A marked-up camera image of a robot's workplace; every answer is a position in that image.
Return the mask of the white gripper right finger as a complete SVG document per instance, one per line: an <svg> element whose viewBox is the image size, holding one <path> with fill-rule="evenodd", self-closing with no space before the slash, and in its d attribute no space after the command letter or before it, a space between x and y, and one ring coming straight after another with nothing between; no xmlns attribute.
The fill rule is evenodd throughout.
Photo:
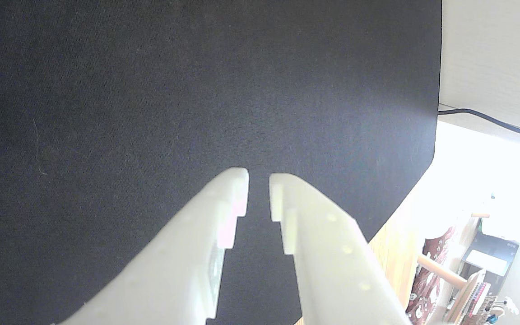
<svg viewBox="0 0 520 325"><path fill-rule="evenodd" d="M306 325L410 323L355 218L289 173L270 175L269 201Z"/></svg>

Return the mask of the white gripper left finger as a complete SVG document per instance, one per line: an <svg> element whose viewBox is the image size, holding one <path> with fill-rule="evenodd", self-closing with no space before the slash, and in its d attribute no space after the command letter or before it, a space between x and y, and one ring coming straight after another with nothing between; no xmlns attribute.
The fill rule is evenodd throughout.
<svg viewBox="0 0 520 325"><path fill-rule="evenodd" d="M65 325L204 325L218 309L225 251L246 215L249 175L217 175Z"/></svg>

